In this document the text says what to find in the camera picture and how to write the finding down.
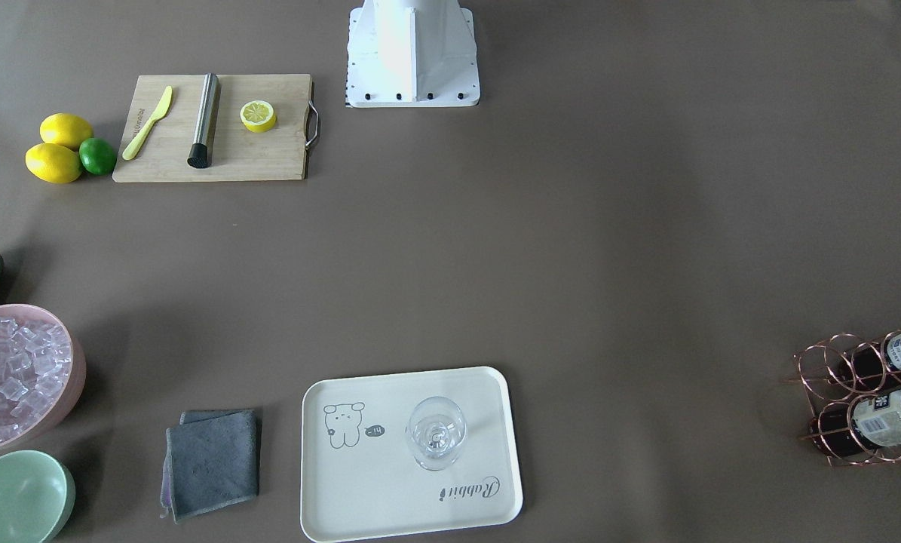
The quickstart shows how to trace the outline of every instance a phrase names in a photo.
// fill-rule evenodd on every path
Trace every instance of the towel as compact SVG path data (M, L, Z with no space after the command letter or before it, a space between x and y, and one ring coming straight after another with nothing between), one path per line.
M195 410L165 430L161 504L176 523L259 494L252 410Z

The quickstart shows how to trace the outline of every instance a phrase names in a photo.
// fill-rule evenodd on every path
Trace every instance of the yellow lemon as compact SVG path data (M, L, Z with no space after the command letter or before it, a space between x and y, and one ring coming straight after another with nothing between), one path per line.
M253 100L247 103L240 110L239 118L243 120L246 128L254 133L264 133L275 126L275 110L266 100Z
M82 141L94 135L88 121L71 113L55 113L41 121L41 140L78 150Z
M56 143L39 143L25 154L25 165L38 179L70 183L81 175L78 153Z

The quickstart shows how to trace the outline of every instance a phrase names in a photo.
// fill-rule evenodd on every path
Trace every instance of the bowl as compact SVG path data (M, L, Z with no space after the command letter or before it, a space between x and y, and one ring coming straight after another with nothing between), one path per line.
M0 448L54 428L84 382L84 352L58 317L25 303L0 305Z
M0 457L0 543L51 540L74 503L71 472L51 455L16 450Z

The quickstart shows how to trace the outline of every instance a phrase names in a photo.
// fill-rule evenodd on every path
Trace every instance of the bottle holder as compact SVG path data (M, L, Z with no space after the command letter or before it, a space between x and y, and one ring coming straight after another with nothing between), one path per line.
M901 446L880 447L871 450L856 433L850 432L851 415L859 402L874 398L881 391L890 391L901 386L901 371L891 371L885 363L885 353L881 345L899 334L899 330L886 336L865 340L849 333L839 333L829 339L810 345L792 358L798 378L789 382L800 382L808 399L812 419L806 435L799 439L814 443L826 455L826 461L832 467L870 466L875 464L901 463ZM870 348L880 363L878 371L872 375L857 375L853 365L853 355ZM845 426L826 428L823 424L824 413L828 413L835 422L837 413L844 413ZM843 437L845 446L854 454L847 454L849 449L838 451L845 457L839 457L833 443Z

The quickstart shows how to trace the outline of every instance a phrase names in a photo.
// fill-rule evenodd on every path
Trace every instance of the green bowl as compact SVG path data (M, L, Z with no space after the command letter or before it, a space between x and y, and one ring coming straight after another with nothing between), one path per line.
M0 457L0 543L49 541L75 503L68 468L37 450Z

